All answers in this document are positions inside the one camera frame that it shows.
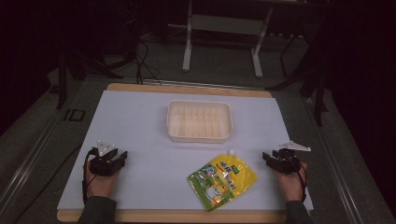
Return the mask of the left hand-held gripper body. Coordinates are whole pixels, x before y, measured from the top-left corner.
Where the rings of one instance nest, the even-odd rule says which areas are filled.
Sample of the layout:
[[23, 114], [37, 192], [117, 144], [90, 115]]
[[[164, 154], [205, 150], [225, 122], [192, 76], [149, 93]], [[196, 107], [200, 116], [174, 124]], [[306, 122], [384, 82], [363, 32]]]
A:
[[94, 175], [112, 176], [122, 168], [120, 167], [120, 156], [117, 155], [112, 160], [105, 159], [107, 152], [115, 148], [116, 147], [113, 144], [108, 144], [102, 141], [97, 142], [97, 146], [92, 149], [94, 158], [91, 160], [90, 168], [90, 171]]

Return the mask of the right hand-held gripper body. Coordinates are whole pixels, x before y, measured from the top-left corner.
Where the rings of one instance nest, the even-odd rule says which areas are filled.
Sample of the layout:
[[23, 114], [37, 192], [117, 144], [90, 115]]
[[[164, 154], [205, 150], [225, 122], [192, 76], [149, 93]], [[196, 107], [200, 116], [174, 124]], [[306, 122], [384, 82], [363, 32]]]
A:
[[292, 173], [298, 173], [301, 168], [301, 162], [296, 157], [296, 151], [305, 151], [310, 152], [311, 147], [305, 147], [300, 144], [297, 144], [293, 141], [289, 141], [288, 143], [279, 144], [281, 157], [276, 158], [272, 157], [275, 160], [275, 165], [271, 168], [274, 170], [289, 175]]

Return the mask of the yellow spout pouch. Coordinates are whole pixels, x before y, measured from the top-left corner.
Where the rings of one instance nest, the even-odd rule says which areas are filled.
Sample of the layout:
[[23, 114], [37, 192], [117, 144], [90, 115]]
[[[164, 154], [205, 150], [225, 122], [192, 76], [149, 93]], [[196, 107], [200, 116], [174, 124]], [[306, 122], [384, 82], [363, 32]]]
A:
[[230, 150], [187, 177], [206, 212], [214, 211], [250, 189], [258, 176]]

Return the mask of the white plastic basket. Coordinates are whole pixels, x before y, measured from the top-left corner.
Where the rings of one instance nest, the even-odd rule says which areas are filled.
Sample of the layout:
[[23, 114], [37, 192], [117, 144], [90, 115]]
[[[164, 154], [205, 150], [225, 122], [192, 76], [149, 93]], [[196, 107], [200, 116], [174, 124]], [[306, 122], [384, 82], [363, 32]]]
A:
[[166, 126], [174, 142], [222, 144], [233, 132], [231, 108], [222, 102], [174, 100]]

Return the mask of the person's left hand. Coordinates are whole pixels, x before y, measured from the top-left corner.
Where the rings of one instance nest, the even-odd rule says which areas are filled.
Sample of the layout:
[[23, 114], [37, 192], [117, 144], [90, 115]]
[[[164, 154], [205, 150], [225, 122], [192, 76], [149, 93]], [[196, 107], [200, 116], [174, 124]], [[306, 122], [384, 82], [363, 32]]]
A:
[[87, 193], [88, 197], [107, 197], [110, 198], [113, 194], [114, 188], [116, 187], [117, 179], [120, 175], [120, 171], [117, 171], [112, 176], [100, 176], [94, 175], [91, 171], [91, 162], [88, 161], [86, 165], [85, 180], [87, 182]]

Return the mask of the person's right hand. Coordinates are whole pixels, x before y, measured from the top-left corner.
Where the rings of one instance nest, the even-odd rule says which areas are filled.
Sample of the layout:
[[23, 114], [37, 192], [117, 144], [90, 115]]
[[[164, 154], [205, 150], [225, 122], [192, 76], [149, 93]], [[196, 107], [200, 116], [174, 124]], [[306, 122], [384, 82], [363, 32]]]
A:
[[286, 175], [278, 171], [274, 171], [278, 185], [280, 186], [281, 192], [287, 202], [304, 201], [307, 179], [306, 168], [307, 164], [301, 162], [301, 168], [298, 173]]

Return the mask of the white table mat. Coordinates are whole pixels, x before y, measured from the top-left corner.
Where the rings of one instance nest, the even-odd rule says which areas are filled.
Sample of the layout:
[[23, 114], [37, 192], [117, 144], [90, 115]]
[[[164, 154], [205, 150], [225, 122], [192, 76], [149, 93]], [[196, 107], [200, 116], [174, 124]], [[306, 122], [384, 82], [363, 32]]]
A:
[[80, 209], [82, 166], [97, 141], [127, 152], [114, 198], [120, 209], [188, 209], [204, 207], [188, 181], [193, 172], [220, 154], [233, 151], [258, 176], [227, 210], [282, 210], [276, 177], [262, 159], [290, 138], [274, 98], [222, 96], [231, 108], [233, 130], [222, 144], [171, 141], [166, 121], [175, 93], [104, 91], [82, 149], [64, 188], [59, 209]]

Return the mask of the black metal stand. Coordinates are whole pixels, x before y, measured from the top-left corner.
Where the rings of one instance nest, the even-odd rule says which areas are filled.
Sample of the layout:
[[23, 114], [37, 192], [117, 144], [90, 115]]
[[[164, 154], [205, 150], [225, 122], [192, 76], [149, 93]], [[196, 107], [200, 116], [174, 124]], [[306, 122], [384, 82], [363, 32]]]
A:
[[89, 56], [82, 53], [80, 50], [74, 48], [70, 42], [64, 37], [64, 34], [60, 31], [57, 33], [56, 44], [58, 47], [58, 104], [57, 109], [61, 109], [67, 99], [67, 78], [66, 72], [77, 80], [82, 80], [86, 73], [83, 69], [83, 64], [87, 64], [89, 67], [105, 75], [106, 77], [122, 79], [122, 76], [116, 75], [110, 71], [111, 65], [104, 65]]
[[266, 88], [268, 91], [280, 91], [303, 80], [304, 84], [300, 88], [299, 93], [306, 99], [310, 98], [313, 93], [316, 94], [313, 115], [315, 122], [319, 127], [322, 126], [321, 112], [325, 109], [325, 106], [323, 105], [323, 97], [326, 75], [324, 73], [324, 61], [321, 59], [322, 54], [318, 53], [316, 47], [320, 44], [320, 37], [323, 33], [322, 25], [324, 23], [325, 21], [302, 23], [300, 33], [308, 43], [308, 48], [303, 58], [297, 67], [287, 75], [283, 56], [291, 43], [296, 39], [294, 36], [287, 46], [281, 51], [279, 58], [283, 75], [287, 79], [279, 84]]

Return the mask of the metal floor strip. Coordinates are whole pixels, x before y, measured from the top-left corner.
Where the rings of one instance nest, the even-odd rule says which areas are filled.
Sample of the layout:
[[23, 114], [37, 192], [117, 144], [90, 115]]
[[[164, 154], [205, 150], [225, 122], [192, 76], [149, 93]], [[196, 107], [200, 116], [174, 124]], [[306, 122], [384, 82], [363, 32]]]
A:
[[259, 90], [261, 90], [260, 88], [252, 88], [252, 87], [244, 87], [244, 86], [230, 86], [230, 85], [180, 82], [180, 81], [170, 81], [170, 80], [154, 80], [154, 79], [143, 79], [143, 84], [160, 85], [160, 86], [226, 89], [226, 90], [243, 90], [243, 91], [259, 91]]

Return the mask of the metal floor rail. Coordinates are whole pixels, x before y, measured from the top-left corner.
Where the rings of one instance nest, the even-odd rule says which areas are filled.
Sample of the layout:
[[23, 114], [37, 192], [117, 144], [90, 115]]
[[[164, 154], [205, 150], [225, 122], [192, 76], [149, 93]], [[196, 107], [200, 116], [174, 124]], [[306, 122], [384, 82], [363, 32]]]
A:
[[318, 124], [314, 118], [314, 115], [313, 115], [314, 103], [310, 98], [303, 97], [302, 101], [304, 102], [304, 107], [307, 110], [307, 113], [308, 113], [309, 117], [311, 118], [312, 122], [314, 123], [314, 126], [315, 126], [317, 133], [319, 135], [319, 139], [322, 144], [322, 152], [324, 153], [324, 157], [327, 162], [330, 174], [332, 176], [333, 183], [335, 185], [335, 188], [337, 189], [337, 192], [338, 192], [339, 198], [343, 204], [344, 210], [346, 211], [346, 215], [349, 219], [349, 223], [350, 224], [363, 224], [361, 214], [358, 211], [358, 208], [357, 208], [355, 201], [351, 195], [351, 192], [349, 190], [347, 182], [345, 181], [343, 174], [340, 170], [340, 167], [332, 153], [332, 147], [326, 137], [326, 134], [324, 133], [323, 129], [318, 126]]
[[47, 144], [55, 126], [61, 120], [61, 116], [62, 113], [56, 111], [50, 118], [43, 133], [39, 135], [37, 141], [27, 154], [27, 157], [12, 176], [5, 190], [0, 194], [0, 218], [7, 213], [7, 210], [13, 204], [25, 182], [29, 178], [30, 173], [32, 173], [38, 158], [42, 154], [44, 146]]

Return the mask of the white metal desk frame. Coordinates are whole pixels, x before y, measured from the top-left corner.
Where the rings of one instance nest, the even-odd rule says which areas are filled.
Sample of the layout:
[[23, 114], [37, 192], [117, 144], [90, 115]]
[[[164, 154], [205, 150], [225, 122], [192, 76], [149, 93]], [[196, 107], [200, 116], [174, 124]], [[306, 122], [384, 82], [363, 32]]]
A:
[[251, 49], [250, 53], [256, 78], [263, 78], [259, 52], [262, 47], [262, 41], [264, 40], [264, 37], [266, 35], [269, 21], [273, 14], [273, 7], [269, 7], [266, 10], [263, 20], [248, 20], [194, 14], [192, 12], [192, 8], [193, 0], [189, 0], [187, 17], [187, 39], [182, 64], [182, 70], [184, 72], [189, 72], [191, 68], [192, 31], [204, 30], [212, 32], [257, 36], [257, 44]]

